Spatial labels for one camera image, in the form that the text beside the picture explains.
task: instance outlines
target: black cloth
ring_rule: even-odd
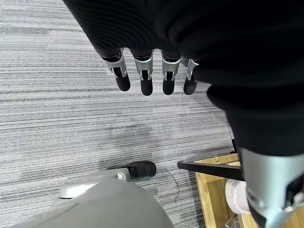
[[[304,152],[304,1],[64,0],[96,49],[180,51],[239,146]]]

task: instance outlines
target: white object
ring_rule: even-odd
[[[240,215],[250,214],[246,194],[246,182],[228,179],[225,195],[227,203],[234,213]]]

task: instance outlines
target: gray carpet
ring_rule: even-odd
[[[128,92],[60,0],[0,0],[0,227],[49,207],[68,178],[135,160],[156,163],[156,176],[137,184],[175,227],[204,227],[194,174],[176,162],[231,151],[225,115],[207,99],[208,85],[183,93],[184,66],[164,95],[159,50],[153,94],[143,96],[124,53]]]

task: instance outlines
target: robotic hand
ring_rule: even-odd
[[[304,3],[261,0],[64,0],[119,88],[130,48],[142,93],[152,93],[152,51],[162,50],[171,94],[181,54],[184,92],[197,80],[224,109],[240,147],[256,222],[280,227],[304,202]]]

